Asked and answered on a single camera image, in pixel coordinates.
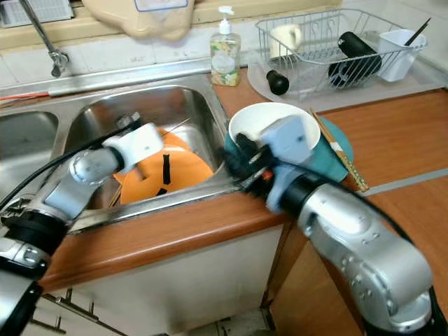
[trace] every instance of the dish rack tray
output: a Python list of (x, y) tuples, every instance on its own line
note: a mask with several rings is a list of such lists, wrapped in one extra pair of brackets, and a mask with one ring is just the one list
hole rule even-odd
[[(302, 43), (297, 50), (286, 47), (271, 31), (281, 25), (299, 25)], [(353, 32), (372, 49), (378, 50), (379, 35), (401, 26), (362, 10), (337, 9), (291, 17), (262, 20), (256, 24), (260, 39), (260, 56), (270, 68), (289, 79), (290, 92), (298, 92), (299, 100), (325, 90), (342, 90), (368, 85), (382, 71), (388, 69), (409, 47), (366, 56), (347, 58), (339, 49), (338, 40), (344, 32)], [(278, 46), (271, 58), (270, 45)], [(419, 52), (424, 45), (413, 45), (412, 52)], [(372, 68), (378, 64), (378, 71)]]

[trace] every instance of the hand soap bottle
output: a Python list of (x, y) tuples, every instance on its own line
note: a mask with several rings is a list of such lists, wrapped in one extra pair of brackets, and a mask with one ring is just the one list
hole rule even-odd
[(236, 86), (239, 82), (239, 51), (241, 38), (233, 34), (226, 15), (233, 15), (231, 6), (220, 6), (224, 15), (219, 24), (219, 33), (210, 38), (211, 81), (214, 84)]

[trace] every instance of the faucet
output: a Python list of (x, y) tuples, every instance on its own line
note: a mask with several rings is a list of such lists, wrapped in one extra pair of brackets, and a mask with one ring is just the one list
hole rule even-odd
[(51, 71), (51, 76), (59, 78), (62, 72), (64, 72), (67, 63), (69, 63), (69, 56), (65, 52), (56, 49), (54, 45), (51, 43), (50, 39), (48, 39), (45, 30), (43, 30), (41, 23), (39, 22), (39, 19), (37, 18), (28, 0), (19, 0), (19, 2), (22, 5), (24, 11), (26, 12), (29, 20), (33, 24), (34, 28), (36, 28), (36, 31), (38, 32), (39, 36), (42, 38), (42, 41), (47, 46), (48, 54), (51, 60), (53, 61), (53, 69)]

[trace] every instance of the stainless steel sink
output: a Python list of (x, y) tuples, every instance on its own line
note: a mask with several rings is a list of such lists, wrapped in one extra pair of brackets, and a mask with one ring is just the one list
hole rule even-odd
[[(218, 155), (218, 148), (224, 145), (227, 117), (207, 77), (200, 75), (4, 109), (0, 117), (2, 197), (50, 158), (116, 130), (117, 118), (135, 111), (140, 113), (145, 123), (155, 123), (166, 130), (188, 119), (173, 133), (210, 165), (213, 176), (190, 188), (106, 208), (118, 187), (117, 182), (110, 178), (97, 190), (72, 232), (235, 189)], [(35, 193), (40, 184), (41, 180), (36, 181), (24, 192)]]

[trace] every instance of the white cabinet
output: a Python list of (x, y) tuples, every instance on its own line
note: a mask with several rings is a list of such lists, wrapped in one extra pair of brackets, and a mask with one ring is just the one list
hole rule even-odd
[[(278, 225), (75, 286), (72, 302), (87, 309), (92, 298), (94, 314), (129, 336), (173, 335), (259, 307), (281, 229)], [(44, 301), (35, 318), (54, 324), (60, 313), (68, 336), (115, 335)], [(39, 329), (29, 325), (24, 335), (56, 335)]]

